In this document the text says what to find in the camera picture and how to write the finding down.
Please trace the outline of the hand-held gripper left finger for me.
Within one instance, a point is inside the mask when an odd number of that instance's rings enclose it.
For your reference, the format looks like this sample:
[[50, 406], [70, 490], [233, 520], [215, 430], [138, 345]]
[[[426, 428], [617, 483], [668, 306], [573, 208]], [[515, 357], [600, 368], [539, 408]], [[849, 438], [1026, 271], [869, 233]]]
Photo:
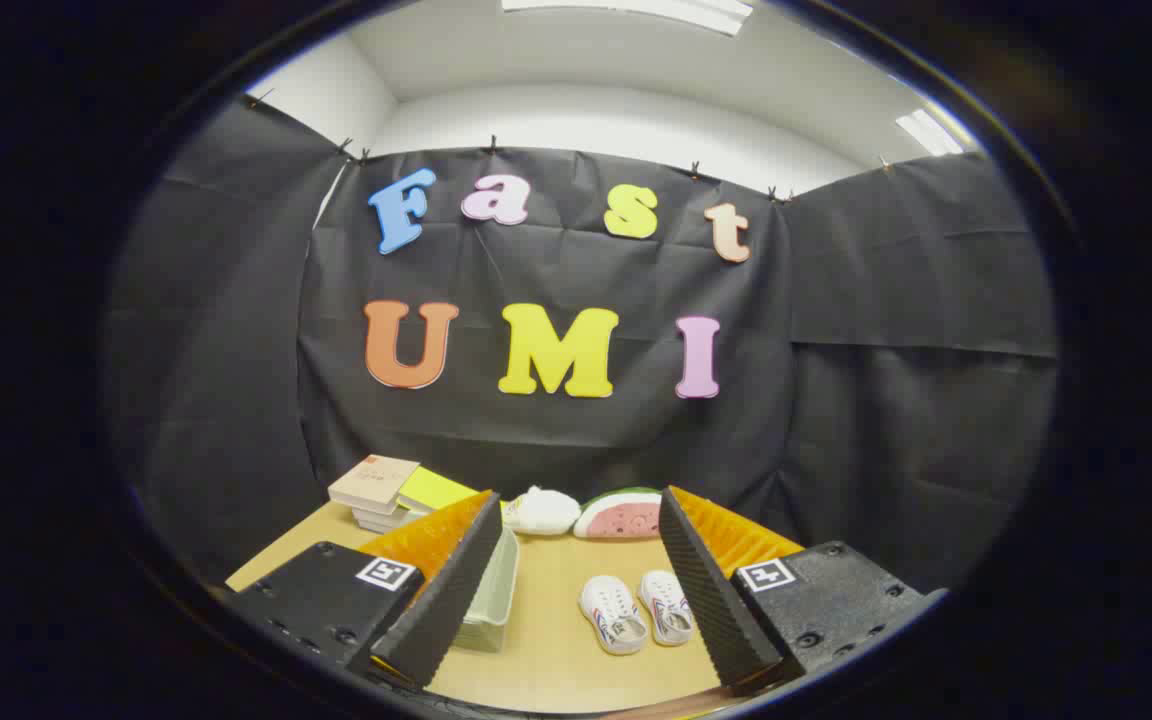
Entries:
[[358, 547], [312, 543], [229, 606], [308, 661], [422, 689], [460, 632], [502, 532], [500, 497], [483, 491]]

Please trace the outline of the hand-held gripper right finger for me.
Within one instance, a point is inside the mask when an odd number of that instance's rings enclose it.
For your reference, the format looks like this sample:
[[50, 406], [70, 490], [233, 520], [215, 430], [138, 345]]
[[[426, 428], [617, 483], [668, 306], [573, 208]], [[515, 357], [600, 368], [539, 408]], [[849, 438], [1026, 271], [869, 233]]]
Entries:
[[664, 488], [660, 538], [719, 683], [761, 691], [831, 670], [945, 597], [844, 541], [812, 547], [685, 488]]

